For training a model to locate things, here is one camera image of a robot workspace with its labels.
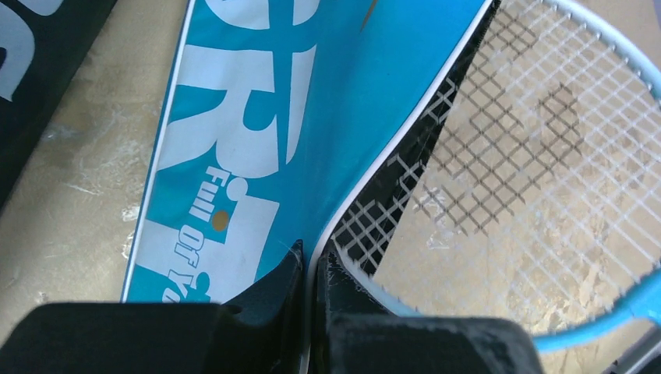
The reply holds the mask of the blue racket bag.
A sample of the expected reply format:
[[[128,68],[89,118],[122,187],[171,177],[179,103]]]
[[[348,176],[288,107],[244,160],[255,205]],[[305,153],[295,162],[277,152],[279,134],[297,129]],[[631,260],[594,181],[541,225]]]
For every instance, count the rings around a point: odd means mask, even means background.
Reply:
[[[490,1],[191,1],[122,300],[223,304],[324,243],[450,74]]]

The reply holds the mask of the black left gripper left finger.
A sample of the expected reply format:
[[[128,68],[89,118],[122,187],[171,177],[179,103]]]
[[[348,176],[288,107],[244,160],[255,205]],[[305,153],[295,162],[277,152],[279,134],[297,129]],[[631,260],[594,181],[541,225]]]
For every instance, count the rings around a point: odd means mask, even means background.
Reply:
[[[4,373],[297,373],[303,242],[217,303],[51,303],[1,347]]]

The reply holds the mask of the blue racket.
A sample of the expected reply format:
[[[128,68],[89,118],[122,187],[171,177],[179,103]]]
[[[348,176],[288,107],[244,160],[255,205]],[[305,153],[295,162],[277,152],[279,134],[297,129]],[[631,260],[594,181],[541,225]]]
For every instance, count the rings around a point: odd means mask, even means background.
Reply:
[[[660,322],[660,72],[575,1],[493,1],[327,249],[398,316],[540,351]]]

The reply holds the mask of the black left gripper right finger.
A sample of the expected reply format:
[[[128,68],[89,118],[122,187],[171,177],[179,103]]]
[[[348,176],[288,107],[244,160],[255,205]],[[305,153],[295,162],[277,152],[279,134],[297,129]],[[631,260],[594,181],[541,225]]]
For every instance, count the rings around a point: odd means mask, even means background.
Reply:
[[[389,313],[325,246],[313,285],[311,373],[542,373],[531,337],[498,318]]]

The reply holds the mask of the black Crossway racket bag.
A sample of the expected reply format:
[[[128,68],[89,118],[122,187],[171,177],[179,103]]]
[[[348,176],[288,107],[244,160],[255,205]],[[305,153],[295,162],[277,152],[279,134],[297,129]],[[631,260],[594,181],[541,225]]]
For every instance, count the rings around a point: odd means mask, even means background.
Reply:
[[[1,3],[1,203],[11,196],[115,0]]]

